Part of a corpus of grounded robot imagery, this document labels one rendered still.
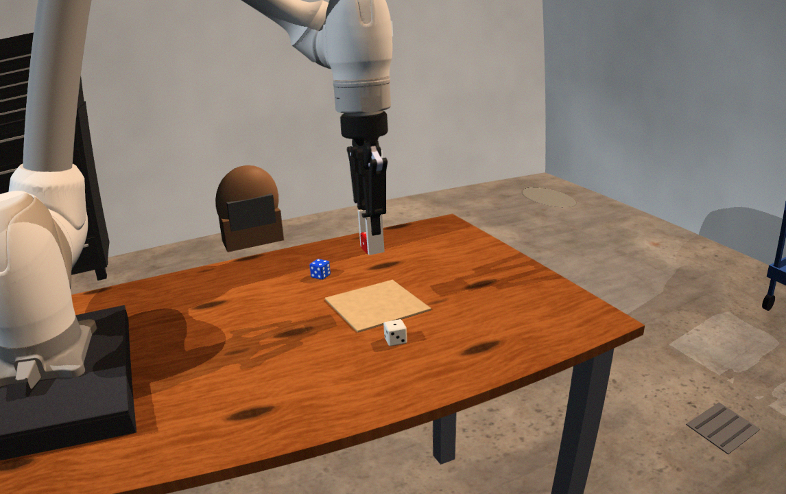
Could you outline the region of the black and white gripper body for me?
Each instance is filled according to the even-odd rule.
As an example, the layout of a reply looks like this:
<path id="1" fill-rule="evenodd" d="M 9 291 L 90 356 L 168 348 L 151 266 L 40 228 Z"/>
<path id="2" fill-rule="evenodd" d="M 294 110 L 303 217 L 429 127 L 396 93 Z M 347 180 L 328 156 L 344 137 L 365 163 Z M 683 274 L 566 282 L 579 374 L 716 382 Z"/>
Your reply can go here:
<path id="1" fill-rule="evenodd" d="M 362 150 L 364 171 L 369 169 L 368 164 L 372 156 L 371 146 L 375 146 L 377 152 L 380 153 L 378 139 L 389 131 L 387 113 L 383 111 L 380 115 L 363 117 L 341 115 L 340 122 L 341 135 L 352 139 L 353 147 L 356 146 L 357 149 Z"/>

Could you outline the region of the beige square mat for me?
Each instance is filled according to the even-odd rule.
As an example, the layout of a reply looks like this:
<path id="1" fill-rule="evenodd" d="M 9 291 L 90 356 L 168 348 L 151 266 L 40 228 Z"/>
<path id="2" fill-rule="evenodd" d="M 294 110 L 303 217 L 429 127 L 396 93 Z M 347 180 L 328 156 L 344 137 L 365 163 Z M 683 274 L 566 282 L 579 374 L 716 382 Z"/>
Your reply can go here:
<path id="1" fill-rule="evenodd" d="M 357 333 L 379 327 L 384 322 L 402 320 L 431 311 L 431 307 L 397 284 L 394 279 L 331 295 L 326 297 L 325 301 Z"/>

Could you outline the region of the blue die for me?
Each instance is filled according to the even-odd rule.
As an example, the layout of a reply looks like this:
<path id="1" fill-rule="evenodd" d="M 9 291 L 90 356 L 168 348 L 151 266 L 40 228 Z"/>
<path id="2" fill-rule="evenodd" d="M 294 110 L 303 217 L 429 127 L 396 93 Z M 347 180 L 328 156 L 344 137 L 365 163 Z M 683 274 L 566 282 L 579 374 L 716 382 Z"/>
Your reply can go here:
<path id="1" fill-rule="evenodd" d="M 309 271 L 311 272 L 312 278 L 325 279 L 325 277 L 331 274 L 329 261 L 317 259 L 309 264 Z"/>

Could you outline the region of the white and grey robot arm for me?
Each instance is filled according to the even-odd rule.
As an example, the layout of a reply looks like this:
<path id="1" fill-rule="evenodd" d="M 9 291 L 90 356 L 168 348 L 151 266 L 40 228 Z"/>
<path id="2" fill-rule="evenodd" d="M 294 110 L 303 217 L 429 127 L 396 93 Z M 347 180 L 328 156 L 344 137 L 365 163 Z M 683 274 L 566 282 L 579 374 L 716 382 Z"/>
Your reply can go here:
<path id="1" fill-rule="evenodd" d="M 363 117 L 390 108 L 385 0 L 242 2 L 286 30 L 309 60 L 331 69 L 337 112 Z M 16 384 L 20 392 L 39 379 L 82 375 L 96 331 L 94 320 L 77 320 L 71 293 L 72 269 L 88 235 L 84 177 L 73 165 L 73 147 L 90 4 L 38 0 L 23 164 L 0 194 L 0 387 Z"/>

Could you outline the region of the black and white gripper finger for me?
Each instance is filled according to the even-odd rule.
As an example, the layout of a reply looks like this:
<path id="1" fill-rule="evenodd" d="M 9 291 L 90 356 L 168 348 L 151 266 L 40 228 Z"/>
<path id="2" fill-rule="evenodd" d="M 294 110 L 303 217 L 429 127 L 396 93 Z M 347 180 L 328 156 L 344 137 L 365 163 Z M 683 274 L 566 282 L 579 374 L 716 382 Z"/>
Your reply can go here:
<path id="1" fill-rule="evenodd" d="M 361 233 L 367 232 L 365 217 L 362 217 L 361 215 L 362 213 L 366 212 L 366 207 L 365 207 L 365 200 L 364 200 L 364 193 L 363 193 L 363 180 L 362 180 L 362 175 L 359 174 L 358 160 L 356 158 L 356 152 L 355 152 L 356 150 L 357 150 L 356 146 L 347 147 L 347 154 L 350 163 L 351 180 L 352 180 L 352 187 L 353 187 L 353 202 L 357 203 L 358 218 L 359 218 L 359 236 L 361 237 Z M 356 189 L 356 183 L 357 183 L 357 189 Z"/>
<path id="2" fill-rule="evenodd" d="M 386 213 L 386 171 L 388 160 L 381 158 L 375 146 L 371 146 L 372 159 L 369 169 L 364 171 L 362 150 L 356 150 L 359 174 L 363 178 L 363 191 L 366 212 L 362 217 L 366 220 L 368 255 L 385 252 L 383 238 L 383 215 Z M 368 175 L 369 171 L 369 175 Z"/>

